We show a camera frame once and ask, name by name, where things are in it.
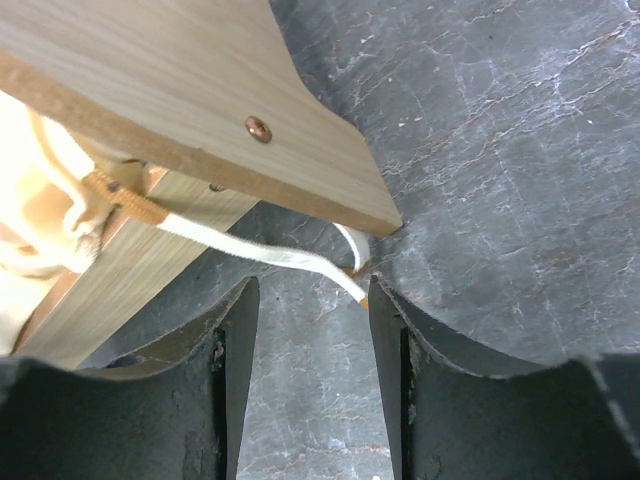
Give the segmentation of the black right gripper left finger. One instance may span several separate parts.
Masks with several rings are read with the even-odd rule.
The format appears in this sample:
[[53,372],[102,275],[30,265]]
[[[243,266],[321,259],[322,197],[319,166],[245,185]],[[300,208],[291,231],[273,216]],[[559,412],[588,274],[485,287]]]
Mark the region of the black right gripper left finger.
[[260,291],[248,277],[209,311],[104,368],[1,361],[5,479],[233,479]]

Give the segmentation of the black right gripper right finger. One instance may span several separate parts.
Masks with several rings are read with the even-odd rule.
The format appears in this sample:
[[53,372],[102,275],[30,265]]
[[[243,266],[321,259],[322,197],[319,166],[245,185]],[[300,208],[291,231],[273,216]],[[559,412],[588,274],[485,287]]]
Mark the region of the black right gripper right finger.
[[639,358],[543,366],[485,346],[369,284],[397,479],[635,479]]

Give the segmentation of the bear print cream quilt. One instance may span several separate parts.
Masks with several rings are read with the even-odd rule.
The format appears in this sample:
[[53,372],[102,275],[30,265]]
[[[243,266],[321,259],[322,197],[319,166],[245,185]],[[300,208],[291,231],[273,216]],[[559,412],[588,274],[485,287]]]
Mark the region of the bear print cream quilt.
[[64,270],[82,274],[99,256],[106,221],[121,208],[141,222],[228,255],[318,273],[366,307],[353,279],[370,260],[365,234],[338,229],[354,266],[343,270],[308,251],[245,240],[187,219],[132,191],[122,154],[90,146],[58,122],[8,94],[1,96],[1,353]]

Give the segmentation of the wooden pet bed frame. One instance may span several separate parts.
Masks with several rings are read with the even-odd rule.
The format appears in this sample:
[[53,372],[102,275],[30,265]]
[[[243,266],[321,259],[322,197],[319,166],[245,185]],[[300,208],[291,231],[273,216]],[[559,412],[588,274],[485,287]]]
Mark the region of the wooden pet bed frame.
[[[124,155],[132,191],[221,232],[259,201],[366,238],[402,223],[265,1],[5,1],[2,94]],[[62,272],[10,354],[78,366],[206,248],[115,208],[94,263]]]

